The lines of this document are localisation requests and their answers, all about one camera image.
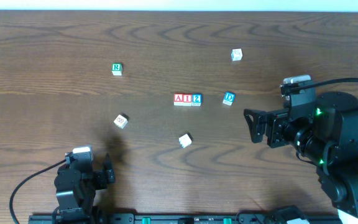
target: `wooden table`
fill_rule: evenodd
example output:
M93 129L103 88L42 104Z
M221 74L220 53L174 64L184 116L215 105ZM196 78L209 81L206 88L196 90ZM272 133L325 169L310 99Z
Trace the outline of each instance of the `wooden table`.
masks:
M290 146L252 144L242 115L282 108L279 84L302 74L358 77L358 14L0 11L0 223L12 222L21 180L85 144L96 166L106 152L114 161L117 182L95 201L109 212L335 213L314 168ZM358 84L327 90L358 97ZM176 92L202 93L202 107L173 106ZM119 113L125 129L112 123ZM187 131L194 142L182 149ZM58 205L56 171L18 191L22 223Z

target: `alphabet block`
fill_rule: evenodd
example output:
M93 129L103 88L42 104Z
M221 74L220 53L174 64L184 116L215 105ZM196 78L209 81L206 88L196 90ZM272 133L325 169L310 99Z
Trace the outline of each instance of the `alphabet block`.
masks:
M193 102L192 94L184 94L183 95L183 105L182 106L191 106L192 102Z
M127 125L128 123L128 120L121 116L121 115L118 115L118 117L114 120L114 124L117 125L119 128L124 128L125 125Z
M183 94L174 94L173 104L175 106L183 106Z
M111 71L113 75L122 75L122 64L121 63L114 63L111 66Z
M237 61L237 60L241 60L241 58L242 58L241 49L233 49L231 51L231 60Z
M224 95L224 98L223 98L223 103L225 105L231 106L233 104L235 96L236 95L234 93L226 92L226 94Z
M201 94L193 94L192 106L201 106Z
M187 147L191 144L191 138L188 134L185 134L184 136L179 138L179 143L182 147Z

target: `row of blocks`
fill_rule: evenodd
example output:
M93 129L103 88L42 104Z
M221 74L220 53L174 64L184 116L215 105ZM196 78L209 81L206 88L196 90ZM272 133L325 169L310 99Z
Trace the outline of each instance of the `row of blocks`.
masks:
M201 94L174 94L175 106L201 106Z
M223 98L225 105L231 106L236 95L234 93L226 92ZM175 106L201 106L201 94L182 94L176 93L173 96L173 104Z

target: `green led light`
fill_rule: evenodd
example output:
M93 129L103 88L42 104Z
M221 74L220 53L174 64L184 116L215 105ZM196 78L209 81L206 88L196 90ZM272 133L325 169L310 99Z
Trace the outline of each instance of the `green led light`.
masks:
M319 116L320 114L322 114L323 112L321 112L320 108L317 108L316 110L316 115Z

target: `black cable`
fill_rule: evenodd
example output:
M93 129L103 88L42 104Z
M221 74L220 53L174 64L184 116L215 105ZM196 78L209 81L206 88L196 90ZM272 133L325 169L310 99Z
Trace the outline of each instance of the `black cable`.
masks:
M57 211L60 209L60 206L58 206L57 208L55 208L55 210L52 212L52 224L56 223L56 215L57 215Z
M291 93L294 93L294 92L298 92L300 90L305 90L305 89L314 88L314 87L318 87L318 86L335 84L335 83L344 83L344 82L358 83L358 78L338 78L338 79L328 80L328 81L319 82L319 83L315 83L315 84L311 84L311 85L294 87L294 88L291 88L290 91L291 91Z
M254 214L254 217L256 218L256 220L258 221L259 224L262 224L262 222L259 220L259 218L256 216L256 214Z
M35 177L36 175L39 175L39 174L41 174L41 173L43 173L45 171L48 171L48 170L50 170L52 168L55 168L56 166L59 166L60 164L62 164L64 162L66 162L66 160L62 160L62 161L56 163L55 165L52 165L50 167L47 167L47 168L45 168L45 169L43 169L41 171L38 171L38 172L30 175L28 178L24 179L21 183L19 183L19 185L13 190L12 195L11 195L11 199L9 200L9 211L11 212L12 219L16 224L20 224L20 223L16 218L15 212L13 211L13 198L15 197L15 194L19 190L19 188L22 187L23 184L25 184L28 180L30 180L31 178Z
M311 161L304 161L303 159L301 159L300 157L299 157L299 152L296 152L296 158L298 158L300 161L302 161L302 162L307 162L308 164L311 164L311 165L314 165L315 166L315 164L313 163L313 162L311 162Z

